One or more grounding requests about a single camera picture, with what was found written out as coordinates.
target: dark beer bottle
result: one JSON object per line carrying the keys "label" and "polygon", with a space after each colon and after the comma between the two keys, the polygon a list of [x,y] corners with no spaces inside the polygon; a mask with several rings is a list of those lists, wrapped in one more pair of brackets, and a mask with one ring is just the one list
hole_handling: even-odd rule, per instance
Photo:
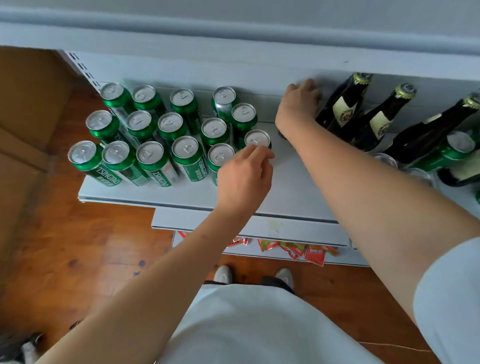
{"label": "dark beer bottle", "polygon": [[474,151],[464,160],[442,168],[437,172],[438,178],[448,186],[461,187],[480,181],[480,150]]}
{"label": "dark beer bottle", "polygon": [[410,164],[429,153],[463,120],[479,109],[480,94],[471,93],[448,110],[403,130],[384,153],[401,163]]}
{"label": "dark beer bottle", "polygon": [[414,85],[401,84],[390,97],[365,115],[345,125],[340,138],[365,152],[374,149],[382,140],[394,117],[417,93]]}
{"label": "dark beer bottle", "polygon": [[344,82],[334,91],[316,118],[317,122],[333,134],[338,135],[355,110],[360,107],[371,80],[372,74],[355,72],[345,87]]}

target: forearm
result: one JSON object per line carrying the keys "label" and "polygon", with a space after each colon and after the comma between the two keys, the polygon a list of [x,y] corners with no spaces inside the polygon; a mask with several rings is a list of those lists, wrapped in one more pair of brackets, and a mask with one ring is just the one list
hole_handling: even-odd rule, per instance
{"label": "forearm", "polygon": [[209,269],[248,218],[214,210],[180,245],[63,337],[39,363],[153,363]]}
{"label": "forearm", "polygon": [[291,123],[284,134],[339,223],[413,318],[413,293],[425,270],[453,246],[479,236],[479,221],[311,121]]}

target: foot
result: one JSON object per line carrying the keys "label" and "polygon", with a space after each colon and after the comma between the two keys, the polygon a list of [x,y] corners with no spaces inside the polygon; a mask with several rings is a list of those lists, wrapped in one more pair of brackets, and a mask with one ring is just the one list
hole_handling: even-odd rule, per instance
{"label": "foot", "polygon": [[292,272],[288,268],[281,268],[276,274],[275,278],[281,279],[284,281],[287,286],[289,286],[293,291],[293,276]]}
{"label": "foot", "polygon": [[231,284],[233,282],[232,272],[228,266],[219,266],[213,277],[215,282]]}

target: white sleeve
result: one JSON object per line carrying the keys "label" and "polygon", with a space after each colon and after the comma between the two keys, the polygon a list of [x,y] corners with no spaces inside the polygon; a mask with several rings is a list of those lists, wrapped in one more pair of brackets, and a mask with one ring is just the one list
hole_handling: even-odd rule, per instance
{"label": "white sleeve", "polygon": [[443,364],[480,363],[480,238],[456,246],[428,268],[413,312]]}

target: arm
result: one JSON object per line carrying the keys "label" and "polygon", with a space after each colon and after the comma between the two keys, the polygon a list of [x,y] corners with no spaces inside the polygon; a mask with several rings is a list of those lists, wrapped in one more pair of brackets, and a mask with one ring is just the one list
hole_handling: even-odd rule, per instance
{"label": "arm", "polygon": [[480,221],[434,189],[338,139],[313,119],[313,81],[290,85],[276,117],[358,249],[414,320],[413,295],[428,267],[480,236]]}
{"label": "arm", "polygon": [[245,226],[271,187],[272,151],[243,149],[218,173],[218,203],[180,245],[111,302],[65,335],[39,364],[152,364],[209,269]]}

